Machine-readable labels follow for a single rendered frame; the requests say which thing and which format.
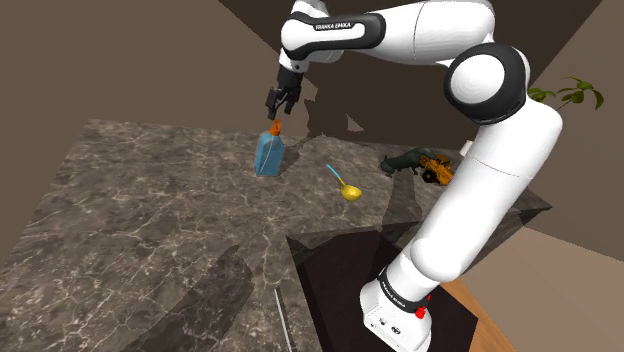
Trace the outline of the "dark grey animal figure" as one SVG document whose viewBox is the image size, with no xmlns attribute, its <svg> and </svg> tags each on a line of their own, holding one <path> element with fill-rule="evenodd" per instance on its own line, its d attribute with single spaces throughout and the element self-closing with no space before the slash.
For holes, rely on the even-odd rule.
<svg viewBox="0 0 624 352">
<path fill-rule="evenodd" d="M 389 158 L 385 155 L 384 159 L 379 164 L 379 168 L 388 177 L 391 177 L 395 172 L 406 168 L 410 168 L 414 174 L 417 174 L 416 169 L 421 166 L 422 156 L 436 159 L 436 155 L 431 149 L 417 147 L 396 157 Z"/>
</svg>

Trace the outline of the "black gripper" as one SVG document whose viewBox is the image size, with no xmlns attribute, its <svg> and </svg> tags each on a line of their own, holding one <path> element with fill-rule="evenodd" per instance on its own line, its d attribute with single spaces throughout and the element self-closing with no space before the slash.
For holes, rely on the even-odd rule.
<svg viewBox="0 0 624 352">
<path fill-rule="evenodd" d="M 277 87 L 272 87 L 267 95 L 265 106 L 268 109 L 267 118 L 274 120 L 279 106 L 284 105 L 284 113 L 291 114 L 295 104 L 300 99 L 303 73 L 293 72 L 280 66 L 277 75 Z"/>
</svg>

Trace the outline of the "blue bottle with orange cap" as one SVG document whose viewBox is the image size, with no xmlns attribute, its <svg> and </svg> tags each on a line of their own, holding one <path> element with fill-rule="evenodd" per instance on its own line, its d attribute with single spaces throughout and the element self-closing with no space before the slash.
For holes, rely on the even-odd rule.
<svg viewBox="0 0 624 352">
<path fill-rule="evenodd" d="M 281 138 L 281 121 L 275 119 L 270 129 L 258 139 L 254 169 L 257 176 L 277 176 L 285 146 Z"/>
</svg>

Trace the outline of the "dark robot stand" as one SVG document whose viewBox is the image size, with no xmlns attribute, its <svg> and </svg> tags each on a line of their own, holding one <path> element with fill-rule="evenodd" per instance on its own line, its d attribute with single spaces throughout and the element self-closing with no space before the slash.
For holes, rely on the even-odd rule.
<svg viewBox="0 0 624 352">
<path fill-rule="evenodd" d="M 313 249 L 287 241 L 323 352 L 395 352 L 364 327 L 359 293 L 399 248 L 378 231 L 340 234 Z M 441 287 L 433 290 L 428 311 L 433 336 L 427 352 L 469 352 L 478 318 Z"/>
</svg>

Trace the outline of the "green houseplant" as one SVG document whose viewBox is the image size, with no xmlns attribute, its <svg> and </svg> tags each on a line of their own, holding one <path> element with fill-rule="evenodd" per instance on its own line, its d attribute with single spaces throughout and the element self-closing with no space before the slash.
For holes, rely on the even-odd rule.
<svg viewBox="0 0 624 352">
<path fill-rule="evenodd" d="M 561 110 L 569 104 L 582 104 L 585 101 L 586 95 L 592 95 L 595 99 L 594 109 L 598 110 L 605 102 L 603 94 L 598 91 L 591 83 L 586 80 L 580 79 L 576 76 L 564 77 L 564 80 L 573 80 L 575 84 L 573 86 L 564 87 L 557 91 L 543 90 L 538 87 L 531 87 L 528 89 L 528 96 L 536 101 L 543 103 L 548 98 L 559 98 L 561 104 L 556 110 Z"/>
</svg>

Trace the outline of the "yellow toy loader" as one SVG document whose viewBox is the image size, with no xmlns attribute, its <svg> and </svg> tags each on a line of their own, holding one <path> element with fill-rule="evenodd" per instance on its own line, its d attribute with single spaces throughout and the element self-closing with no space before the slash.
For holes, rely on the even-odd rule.
<svg viewBox="0 0 624 352">
<path fill-rule="evenodd" d="M 420 166 L 423 168 L 422 179 L 425 183 L 448 185 L 454 176 L 453 165 L 454 162 L 442 154 L 435 154 L 433 157 L 422 155 L 420 158 Z"/>
</svg>

